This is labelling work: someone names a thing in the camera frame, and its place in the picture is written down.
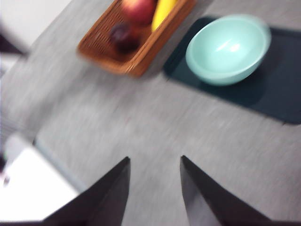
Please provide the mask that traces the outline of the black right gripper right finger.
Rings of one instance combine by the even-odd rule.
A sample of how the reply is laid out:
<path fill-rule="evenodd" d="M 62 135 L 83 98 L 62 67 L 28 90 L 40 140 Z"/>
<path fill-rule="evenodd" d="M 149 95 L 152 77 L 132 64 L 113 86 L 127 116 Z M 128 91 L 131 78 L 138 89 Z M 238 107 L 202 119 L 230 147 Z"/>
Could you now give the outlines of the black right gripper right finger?
<path fill-rule="evenodd" d="M 180 159 L 182 196 L 191 226 L 299 226 L 272 220 L 223 188 L 194 162 Z"/>

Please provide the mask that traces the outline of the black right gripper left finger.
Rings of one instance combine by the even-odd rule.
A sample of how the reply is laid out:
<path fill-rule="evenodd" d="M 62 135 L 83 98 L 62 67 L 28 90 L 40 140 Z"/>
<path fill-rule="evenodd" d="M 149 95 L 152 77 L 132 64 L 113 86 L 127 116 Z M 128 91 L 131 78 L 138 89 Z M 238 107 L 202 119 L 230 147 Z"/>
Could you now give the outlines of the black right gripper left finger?
<path fill-rule="evenodd" d="M 130 158 L 43 220 L 7 221 L 2 226 L 120 226 L 127 205 Z"/>

